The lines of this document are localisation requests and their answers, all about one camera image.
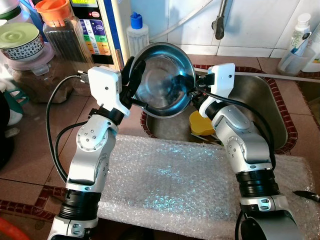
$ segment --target orange lid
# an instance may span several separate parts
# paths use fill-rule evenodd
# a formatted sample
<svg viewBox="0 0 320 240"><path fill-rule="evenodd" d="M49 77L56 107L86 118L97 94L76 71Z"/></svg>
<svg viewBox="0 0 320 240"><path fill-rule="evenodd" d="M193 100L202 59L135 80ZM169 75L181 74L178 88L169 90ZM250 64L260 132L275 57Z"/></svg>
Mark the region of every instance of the orange lid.
<svg viewBox="0 0 320 240"><path fill-rule="evenodd" d="M64 19L72 14L69 0L42 0L35 5L35 9L51 27L64 26Z"/></svg>

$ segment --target black cable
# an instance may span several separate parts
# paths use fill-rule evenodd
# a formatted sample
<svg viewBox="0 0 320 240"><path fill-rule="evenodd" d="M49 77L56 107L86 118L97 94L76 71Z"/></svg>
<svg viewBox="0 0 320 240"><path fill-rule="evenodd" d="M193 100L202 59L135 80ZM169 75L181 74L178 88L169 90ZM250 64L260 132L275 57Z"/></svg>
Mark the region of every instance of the black cable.
<svg viewBox="0 0 320 240"><path fill-rule="evenodd" d="M58 136L56 136L56 140L55 140L55 143L54 143L54 157L55 157L55 160L56 160L59 164L61 164L60 161L59 161L59 151L58 151L58 146L59 146L60 138L62 137L62 135L63 135L66 131L68 131L68 130L70 130L70 129L73 129L73 128L75 128L75 127L82 126L82 125L86 124L87 122L88 122L88 121L83 121L83 122L79 122L79 123L75 123L75 124L72 124L72 125L70 125L70 126L67 126L67 127L65 127L64 129L62 129L61 132L59 132Z"/></svg>
<svg viewBox="0 0 320 240"><path fill-rule="evenodd" d="M229 104L238 105L238 106L241 106L243 108L250 110L252 113L254 113L262 121L262 123L265 125L266 131L269 135L269 140L268 140L268 138L265 138L265 140L266 140L266 143L268 144L268 147L269 147L269 155L270 155L270 160L271 160L271 164L272 164L272 170L274 170L276 167L276 158L275 158L275 152L274 152L274 135L271 131L271 128L270 128L267 120L257 110L255 110L253 107L249 106L248 104L246 104L244 102L233 100L230 98L226 98L223 96L219 96L219 95L210 93L210 92L206 91L203 87L200 87L198 82L195 82L195 86L196 86L197 90L199 90L203 94L206 94L212 98L227 102Z"/></svg>
<svg viewBox="0 0 320 240"><path fill-rule="evenodd" d="M72 79L72 78L81 78L79 74L77 75L70 75L65 77L59 84L55 87L55 89L52 92L52 95L48 101L48 104L46 106L46 111L45 111L45 128L46 128L46 134L49 142L49 148L50 148L50 153L53 159L54 166L56 170L58 171L59 176L62 178L62 180L66 183L67 182L67 173L64 171L61 163L59 162L59 159L55 158L55 152L54 152L54 146L52 144L52 138L51 138L51 132L50 132L50 108L52 101L54 100L59 88L61 87L62 84L64 84L67 80Z"/></svg>
<svg viewBox="0 0 320 240"><path fill-rule="evenodd" d="M234 239L235 240L239 240L239 227L240 227L241 218L242 218L243 214L244 214L244 212L242 210L240 210L238 218L236 219L235 230L234 230Z"/></svg>

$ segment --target yellow sponge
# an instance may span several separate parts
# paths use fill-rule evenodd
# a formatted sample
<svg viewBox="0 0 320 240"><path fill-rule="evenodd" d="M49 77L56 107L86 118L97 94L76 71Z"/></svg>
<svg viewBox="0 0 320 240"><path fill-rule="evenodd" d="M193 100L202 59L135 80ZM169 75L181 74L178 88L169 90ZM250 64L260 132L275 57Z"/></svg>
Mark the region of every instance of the yellow sponge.
<svg viewBox="0 0 320 240"><path fill-rule="evenodd" d="M202 117L198 111L191 113L189 123L191 132L194 135L208 136L215 133L211 125L211 120L207 117Z"/></svg>

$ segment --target blue bottle cap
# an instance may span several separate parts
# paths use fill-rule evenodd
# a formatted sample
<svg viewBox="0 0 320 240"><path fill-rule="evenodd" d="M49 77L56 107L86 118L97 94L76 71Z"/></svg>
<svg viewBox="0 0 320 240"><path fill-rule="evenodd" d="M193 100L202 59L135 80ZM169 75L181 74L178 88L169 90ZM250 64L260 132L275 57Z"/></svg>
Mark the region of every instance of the blue bottle cap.
<svg viewBox="0 0 320 240"><path fill-rule="evenodd" d="M142 28L142 16L135 11L130 16L131 18L131 27L133 29L141 29Z"/></svg>

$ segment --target white bottle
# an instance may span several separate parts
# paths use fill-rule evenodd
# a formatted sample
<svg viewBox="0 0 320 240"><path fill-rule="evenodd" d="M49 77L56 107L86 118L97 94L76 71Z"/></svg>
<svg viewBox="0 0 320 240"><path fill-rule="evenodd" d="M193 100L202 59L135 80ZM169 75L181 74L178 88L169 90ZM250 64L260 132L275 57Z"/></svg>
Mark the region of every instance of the white bottle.
<svg viewBox="0 0 320 240"><path fill-rule="evenodd" d="M320 72L320 23L311 35L305 55L310 57L310 60L302 71L307 73Z"/></svg>
<svg viewBox="0 0 320 240"><path fill-rule="evenodd" d="M136 56L149 45L149 28L142 22L142 16L136 12L130 16L131 26L126 29L130 56Z"/></svg>
<svg viewBox="0 0 320 240"><path fill-rule="evenodd" d="M299 46L302 36L310 32L309 21L311 15L309 13L303 13L298 17L298 23L294 27L293 35L291 37L291 42L289 44L289 50L291 51L294 47Z"/></svg>

